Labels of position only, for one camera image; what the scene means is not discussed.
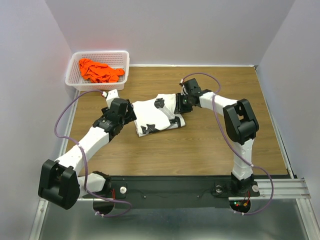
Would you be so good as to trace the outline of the white t-shirt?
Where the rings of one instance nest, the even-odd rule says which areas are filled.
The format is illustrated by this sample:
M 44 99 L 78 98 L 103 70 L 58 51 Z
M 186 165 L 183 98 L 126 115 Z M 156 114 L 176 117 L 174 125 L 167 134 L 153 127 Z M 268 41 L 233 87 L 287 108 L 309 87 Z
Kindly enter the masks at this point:
M 183 116 L 175 113 L 175 94 L 158 94 L 154 99 L 136 101 L 132 105 L 136 116 L 134 124 L 139 137 L 186 125 Z

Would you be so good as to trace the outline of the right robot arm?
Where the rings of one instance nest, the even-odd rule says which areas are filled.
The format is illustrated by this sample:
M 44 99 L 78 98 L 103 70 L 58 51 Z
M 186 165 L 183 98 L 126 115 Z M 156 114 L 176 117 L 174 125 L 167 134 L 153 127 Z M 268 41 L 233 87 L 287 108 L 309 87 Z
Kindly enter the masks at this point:
M 233 152 L 233 168 L 230 189 L 235 195 L 249 190 L 254 181 L 252 148 L 259 124 L 247 99 L 234 100 L 222 97 L 211 90 L 202 90 L 195 78 L 182 79 L 179 83 L 181 93 L 176 94 L 175 112 L 189 113 L 193 107 L 209 109 L 216 120 L 223 116 L 224 127 L 218 126 L 224 140 Z

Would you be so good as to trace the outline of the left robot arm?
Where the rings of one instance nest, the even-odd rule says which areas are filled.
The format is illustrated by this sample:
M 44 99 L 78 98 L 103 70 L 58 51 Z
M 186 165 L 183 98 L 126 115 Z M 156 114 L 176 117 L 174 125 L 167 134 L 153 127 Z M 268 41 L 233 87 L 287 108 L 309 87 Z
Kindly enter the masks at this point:
M 136 120 L 133 105 L 127 99 L 115 98 L 102 109 L 102 116 L 87 134 L 56 160 L 46 160 L 41 167 L 38 195 L 65 210 L 70 209 L 84 195 L 115 196 L 111 177 L 99 172 L 86 172 L 88 161 L 117 136 L 124 125 Z

